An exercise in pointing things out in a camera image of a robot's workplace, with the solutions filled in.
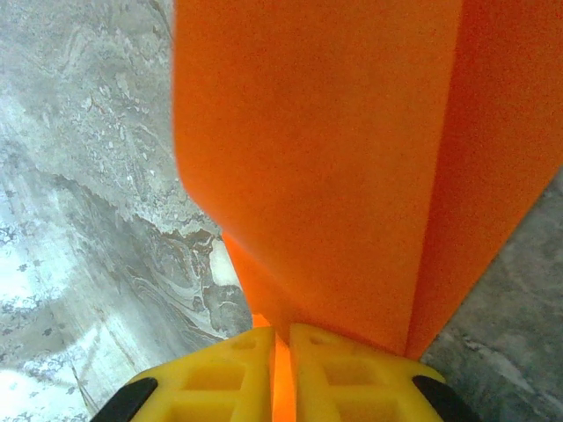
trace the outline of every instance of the orange panel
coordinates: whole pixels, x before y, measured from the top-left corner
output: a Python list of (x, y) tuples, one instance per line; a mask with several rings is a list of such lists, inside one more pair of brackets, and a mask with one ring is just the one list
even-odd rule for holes
[(252, 310), (403, 353), (460, 1), (176, 7), (181, 176)]
[(464, 2), (407, 354), (419, 357), (563, 163), (563, 3)]

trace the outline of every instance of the marble tile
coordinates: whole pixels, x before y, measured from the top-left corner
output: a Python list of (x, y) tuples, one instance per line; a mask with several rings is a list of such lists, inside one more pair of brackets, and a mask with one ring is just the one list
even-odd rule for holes
[[(176, 173), (172, 0), (0, 16), (0, 420), (84, 421), (250, 315)], [(423, 358), (485, 421), (563, 420), (562, 280), (560, 173)]]

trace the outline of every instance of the marble floor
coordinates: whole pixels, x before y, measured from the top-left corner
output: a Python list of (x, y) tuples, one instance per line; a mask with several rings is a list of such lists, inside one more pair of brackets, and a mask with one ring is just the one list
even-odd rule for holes
[[(251, 318), (176, 174), (172, 0), (0, 0), (0, 22), (0, 421), (85, 421)], [(563, 420), (562, 327), (560, 172), (423, 360), (485, 421)]]

